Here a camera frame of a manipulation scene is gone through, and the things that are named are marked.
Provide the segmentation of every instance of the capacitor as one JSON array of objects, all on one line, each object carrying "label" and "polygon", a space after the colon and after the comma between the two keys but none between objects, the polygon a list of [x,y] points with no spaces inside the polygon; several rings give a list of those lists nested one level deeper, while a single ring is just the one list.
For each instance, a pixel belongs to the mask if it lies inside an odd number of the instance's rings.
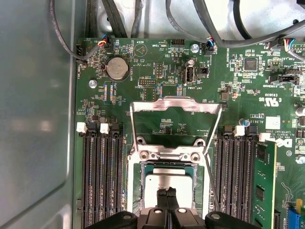
[{"label": "capacitor", "polygon": [[296,163],[298,164],[305,164],[305,156],[299,155],[295,158]]},{"label": "capacitor", "polygon": [[243,125],[245,127],[249,127],[250,126],[250,121],[248,119],[241,118],[238,121],[238,123],[239,123],[239,125]]},{"label": "capacitor", "polygon": [[195,61],[193,59],[188,60],[187,62],[185,62],[185,66],[194,66],[195,65]]},{"label": "capacitor", "polygon": [[305,107],[299,107],[296,109],[295,114],[299,117],[305,116]]}]

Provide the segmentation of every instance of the cable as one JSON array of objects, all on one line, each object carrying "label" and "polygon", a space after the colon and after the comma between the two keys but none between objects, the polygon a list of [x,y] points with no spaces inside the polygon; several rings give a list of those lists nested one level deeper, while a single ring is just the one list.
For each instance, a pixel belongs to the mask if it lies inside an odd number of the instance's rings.
[{"label": "cable", "polygon": [[120,13],[113,0],[102,0],[112,31],[117,38],[127,38]]},{"label": "cable", "polygon": [[55,33],[56,33],[56,36],[59,40],[59,42],[61,43],[61,45],[63,46],[63,48],[71,55],[73,56],[74,58],[76,59],[79,59],[79,60],[87,60],[89,59],[90,57],[92,57],[96,51],[98,51],[98,49],[100,48],[98,45],[94,46],[94,48],[85,56],[79,56],[77,54],[75,54],[74,52],[72,52],[70,50],[70,48],[68,47],[68,45],[66,44],[65,40],[63,39],[62,37],[62,34],[61,34],[61,31],[59,29],[59,26],[58,26],[58,23],[57,23],[57,20],[56,20],[56,14],[55,14],[55,0],[50,0],[49,2],[49,11],[50,11],[50,16],[51,16],[51,21],[53,23],[53,26],[54,26],[54,30],[55,30]]},{"label": "cable", "polygon": [[204,38],[200,38],[200,37],[196,37],[193,36],[191,34],[189,34],[187,31],[185,31],[177,22],[176,20],[173,18],[170,6],[171,6],[171,2],[172,0],[166,0],[165,1],[165,7],[166,7],[166,16],[168,21],[170,22],[170,24],[179,32],[183,33],[188,39],[194,40],[194,41],[198,41],[198,42],[202,42],[202,43],[206,43],[206,39]]},{"label": "cable", "polygon": [[240,0],[234,0],[233,2],[233,15],[234,15],[234,21],[235,25],[242,35],[242,37],[245,40],[251,39],[252,37],[248,33],[248,31],[245,29],[242,18],[240,16]]},{"label": "cable", "polygon": [[295,57],[296,59],[305,62],[305,57],[296,54],[296,53],[293,52],[292,50],[289,50],[287,53],[290,54],[291,56]]},{"label": "cable", "polygon": [[289,55],[295,57],[296,59],[305,62],[305,57],[300,56],[300,55],[296,54],[295,52],[293,52],[293,51],[291,50],[293,42],[295,42],[295,38],[293,38],[293,39],[289,39],[289,38],[284,39],[285,51],[286,51]]},{"label": "cable", "polygon": [[219,36],[219,34],[212,22],[212,19],[210,17],[208,8],[207,8],[204,0],[193,0],[193,3],[194,3],[197,14],[198,14],[202,24],[205,25],[205,27],[207,28],[208,32],[213,37],[215,42],[219,46],[223,46],[226,48],[246,47],[246,46],[250,46],[250,45],[254,45],[254,44],[258,44],[258,43],[273,41],[278,37],[284,37],[305,26],[305,20],[303,20],[303,21],[301,21],[295,25],[292,25],[290,27],[287,27],[283,30],[280,30],[280,31],[277,31],[277,32],[274,32],[274,33],[271,33],[271,34],[268,34],[268,35],[265,35],[262,37],[252,38],[252,39],[248,39],[248,40],[244,40],[244,41],[231,41],[231,40],[225,41],[225,40],[222,40],[221,37]]},{"label": "cable", "polygon": [[131,38],[139,36],[140,22],[142,17],[142,0],[135,0],[134,21],[132,25]]}]

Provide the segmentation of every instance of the memory chip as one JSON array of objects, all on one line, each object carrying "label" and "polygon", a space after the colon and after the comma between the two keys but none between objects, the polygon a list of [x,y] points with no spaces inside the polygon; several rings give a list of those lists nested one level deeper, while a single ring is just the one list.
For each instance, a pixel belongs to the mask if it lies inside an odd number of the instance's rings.
[{"label": "memory chip", "polygon": [[257,59],[245,58],[244,70],[245,71],[257,71]]},{"label": "memory chip", "polygon": [[266,160],[266,149],[259,145],[257,147],[256,157],[265,161]]},{"label": "memory chip", "polygon": [[264,201],[264,193],[265,193],[265,191],[261,187],[256,186],[255,195],[261,202]]}]

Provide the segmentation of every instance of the chip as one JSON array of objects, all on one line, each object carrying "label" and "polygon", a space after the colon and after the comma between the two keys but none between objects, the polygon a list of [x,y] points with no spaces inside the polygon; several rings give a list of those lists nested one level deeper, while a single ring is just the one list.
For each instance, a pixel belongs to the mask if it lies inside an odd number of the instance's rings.
[{"label": "chip", "polygon": [[257,71],[257,59],[245,58],[244,70],[245,71]]},{"label": "chip", "polygon": [[263,146],[258,145],[256,157],[263,161],[266,160],[266,149]]},{"label": "chip", "polygon": [[221,100],[228,101],[230,99],[230,95],[228,92],[221,93]]},{"label": "chip", "polygon": [[264,201],[264,193],[265,193],[265,191],[261,187],[256,186],[255,195],[261,202]]}]

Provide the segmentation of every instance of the mounting screw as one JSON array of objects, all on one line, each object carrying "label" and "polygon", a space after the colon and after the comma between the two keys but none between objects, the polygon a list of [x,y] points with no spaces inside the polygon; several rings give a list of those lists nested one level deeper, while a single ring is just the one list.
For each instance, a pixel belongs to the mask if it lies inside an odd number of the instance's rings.
[{"label": "mounting screw", "polygon": [[154,212],[155,212],[156,214],[160,214],[160,213],[162,213],[163,211],[162,211],[161,209],[156,209]]},{"label": "mounting screw", "polygon": [[131,216],[123,216],[123,219],[131,219],[132,217]]},{"label": "mounting screw", "polygon": [[90,80],[89,81],[89,87],[90,88],[96,88],[97,87],[97,82],[96,82],[96,80]]},{"label": "mounting screw", "polygon": [[191,45],[191,52],[192,53],[198,53],[199,52],[199,45],[198,44],[192,44]]},{"label": "mounting screw", "polygon": [[218,214],[212,214],[211,217],[214,219],[220,219],[220,215]]},{"label": "mounting screw", "polygon": [[142,152],[140,153],[140,158],[141,158],[142,160],[147,160],[148,157],[149,157],[149,153],[148,153],[147,151],[142,151]]},{"label": "mounting screw", "polygon": [[198,153],[193,153],[193,154],[191,155],[191,161],[197,162],[197,161],[199,161],[199,160],[200,160],[200,156],[199,156]]},{"label": "mounting screw", "polygon": [[180,209],[178,209],[178,212],[179,213],[186,213],[186,210],[184,208],[180,208]]}]

